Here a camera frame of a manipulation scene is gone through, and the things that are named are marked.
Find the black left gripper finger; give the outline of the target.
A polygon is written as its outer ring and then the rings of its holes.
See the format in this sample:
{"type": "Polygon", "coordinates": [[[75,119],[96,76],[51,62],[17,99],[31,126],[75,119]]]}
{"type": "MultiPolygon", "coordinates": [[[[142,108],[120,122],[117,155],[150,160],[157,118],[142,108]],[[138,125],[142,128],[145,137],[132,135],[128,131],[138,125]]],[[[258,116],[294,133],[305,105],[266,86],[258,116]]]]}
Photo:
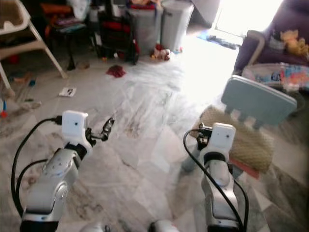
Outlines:
{"type": "Polygon", "coordinates": [[[102,131],[101,131],[102,141],[107,141],[109,139],[114,123],[115,123],[115,119],[113,117],[110,117],[110,119],[108,119],[105,122],[104,126],[102,127],[102,131]]]}

